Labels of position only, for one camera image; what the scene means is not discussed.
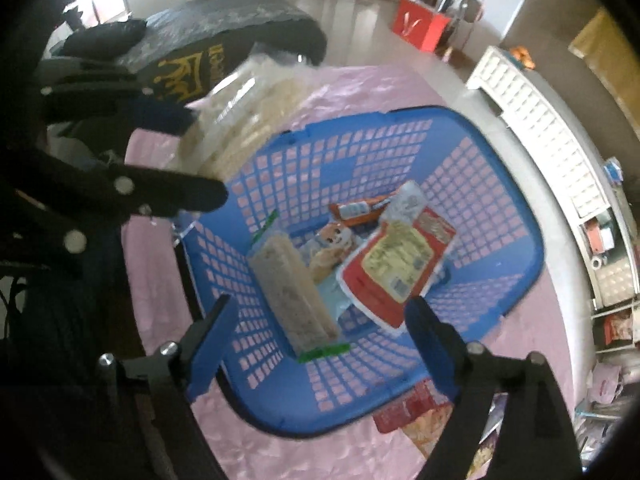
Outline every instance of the black bag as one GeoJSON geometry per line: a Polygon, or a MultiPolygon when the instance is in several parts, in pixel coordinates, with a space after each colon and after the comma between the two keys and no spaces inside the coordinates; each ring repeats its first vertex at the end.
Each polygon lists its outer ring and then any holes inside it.
{"type": "Polygon", "coordinates": [[[66,38],[59,56],[83,57],[96,61],[111,61],[126,54],[145,36],[145,20],[103,23],[74,32],[66,38]]]}

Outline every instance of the barcode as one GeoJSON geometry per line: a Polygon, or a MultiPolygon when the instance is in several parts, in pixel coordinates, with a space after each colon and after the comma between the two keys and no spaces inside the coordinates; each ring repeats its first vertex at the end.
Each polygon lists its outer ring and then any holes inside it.
{"type": "Polygon", "coordinates": [[[338,208],[340,218],[349,220],[357,216],[366,215],[369,212],[369,206],[366,202],[354,202],[352,204],[341,205],[338,208]]]}
{"type": "Polygon", "coordinates": [[[391,287],[394,291],[396,291],[398,296],[404,297],[409,295],[409,285],[403,282],[400,278],[394,278],[394,280],[391,282],[391,287]]]}

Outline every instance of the cartoon face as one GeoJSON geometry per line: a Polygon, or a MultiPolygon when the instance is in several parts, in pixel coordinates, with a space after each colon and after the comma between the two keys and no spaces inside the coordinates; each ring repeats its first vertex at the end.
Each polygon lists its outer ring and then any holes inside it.
{"type": "Polygon", "coordinates": [[[351,229],[338,222],[330,222],[320,229],[318,237],[323,242],[327,243],[328,247],[340,247],[346,249],[350,247],[353,241],[353,232],[351,229]]]}

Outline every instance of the brown wall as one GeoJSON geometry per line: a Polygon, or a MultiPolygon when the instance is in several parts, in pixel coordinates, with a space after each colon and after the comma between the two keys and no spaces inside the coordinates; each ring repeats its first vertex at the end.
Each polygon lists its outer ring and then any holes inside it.
{"type": "Polygon", "coordinates": [[[627,198],[640,202],[640,140],[609,92],[567,50],[599,7],[598,0],[525,0],[503,45],[529,49],[536,70],[578,117],[603,158],[620,160],[627,198]]]}

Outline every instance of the metal bolt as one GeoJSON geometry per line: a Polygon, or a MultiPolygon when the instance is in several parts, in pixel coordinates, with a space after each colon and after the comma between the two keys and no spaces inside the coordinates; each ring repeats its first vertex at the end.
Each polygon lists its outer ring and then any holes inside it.
{"type": "Polygon", "coordinates": [[[130,195],[133,193],[133,190],[136,189],[135,184],[133,184],[133,180],[128,176],[119,176],[113,181],[113,187],[121,195],[130,195]]]}
{"type": "Polygon", "coordinates": [[[98,357],[98,364],[100,366],[108,368],[114,363],[115,360],[116,358],[113,356],[113,354],[102,354],[100,357],[98,357]]]}
{"type": "Polygon", "coordinates": [[[65,249],[71,254],[84,253],[86,249],[86,236],[83,232],[73,229],[65,235],[65,249]]]}
{"type": "Polygon", "coordinates": [[[178,351],[178,343],[169,341],[160,347],[160,353],[165,356],[174,355],[178,351]]]}
{"type": "Polygon", "coordinates": [[[531,352],[529,354],[529,361],[535,365],[543,365],[546,363],[546,358],[540,352],[531,352]]]}
{"type": "Polygon", "coordinates": [[[149,204],[143,204],[138,208],[138,212],[142,216],[151,216],[151,206],[149,204]]]}
{"type": "Polygon", "coordinates": [[[466,344],[466,351],[471,355],[482,355],[484,353],[484,345],[478,341],[472,341],[466,344]]]}

